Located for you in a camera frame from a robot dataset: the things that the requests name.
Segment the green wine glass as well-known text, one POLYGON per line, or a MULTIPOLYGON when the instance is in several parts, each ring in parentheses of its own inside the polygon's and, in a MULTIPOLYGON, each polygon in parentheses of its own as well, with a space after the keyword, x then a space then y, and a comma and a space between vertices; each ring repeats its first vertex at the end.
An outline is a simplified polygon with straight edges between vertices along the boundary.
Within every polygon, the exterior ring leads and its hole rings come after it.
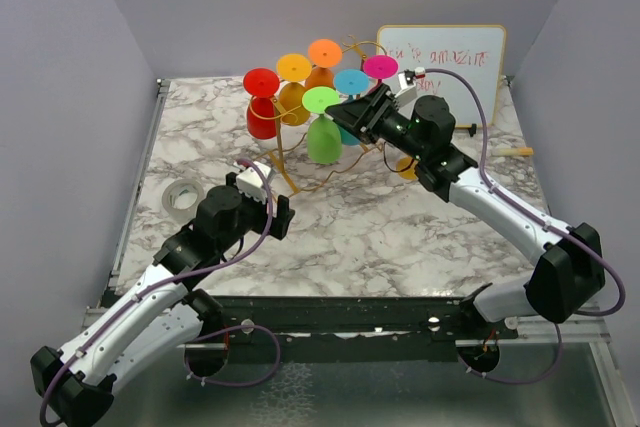
POLYGON ((317 115, 307 132, 307 152, 315 163, 332 164, 342 155, 338 126, 325 115, 328 107, 338 105, 339 102, 338 92, 326 86, 313 87, 302 97, 302 106, 317 115))

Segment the yellow wine glass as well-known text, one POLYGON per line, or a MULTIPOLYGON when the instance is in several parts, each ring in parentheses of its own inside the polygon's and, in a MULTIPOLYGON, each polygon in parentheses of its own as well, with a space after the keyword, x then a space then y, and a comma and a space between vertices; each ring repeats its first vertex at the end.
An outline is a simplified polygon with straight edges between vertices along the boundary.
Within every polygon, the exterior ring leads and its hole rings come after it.
POLYGON ((405 180, 414 181, 417 179, 415 161, 411 157, 401 158, 395 165, 395 171, 405 180))

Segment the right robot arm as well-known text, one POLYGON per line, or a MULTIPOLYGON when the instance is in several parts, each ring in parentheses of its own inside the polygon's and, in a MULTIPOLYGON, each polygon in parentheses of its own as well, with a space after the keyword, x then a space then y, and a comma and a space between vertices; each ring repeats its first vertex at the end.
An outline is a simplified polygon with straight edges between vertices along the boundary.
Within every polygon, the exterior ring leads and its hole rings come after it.
POLYGON ((467 336, 481 338, 508 317, 539 315, 562 323, 604 287, 597 231, 544 214, 483 175, 477 162, 453 145, 455 119, 443 98, 422 96, 405 117, 390 88, 381 84, 325 112, 360 141, 384 140, 411 157, 427 191, 475 215, 533 265, 529 278, 491 284, 472 294, 459 314, 467 336))

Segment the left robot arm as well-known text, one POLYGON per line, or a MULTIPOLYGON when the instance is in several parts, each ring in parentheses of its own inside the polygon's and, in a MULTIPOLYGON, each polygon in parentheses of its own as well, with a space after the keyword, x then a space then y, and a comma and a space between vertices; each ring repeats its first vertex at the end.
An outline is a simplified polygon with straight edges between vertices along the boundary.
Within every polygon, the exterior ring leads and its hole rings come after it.
POLYGON ((248 248, 223 258, 249 232, 261 240, 283 239, 295 214, 287 197, 272 196, 270 167, 240 163, 242 171, 229 173, 207 193, 195 217, 164 241, 134 285, 97 321, 61 347, 44 346, 32 356, 42 425, 50 425, 49 411, 67 426, 95 425, 115 396, 167 351, 218 335, 221 307, 198 284, 253 253, 248 248))

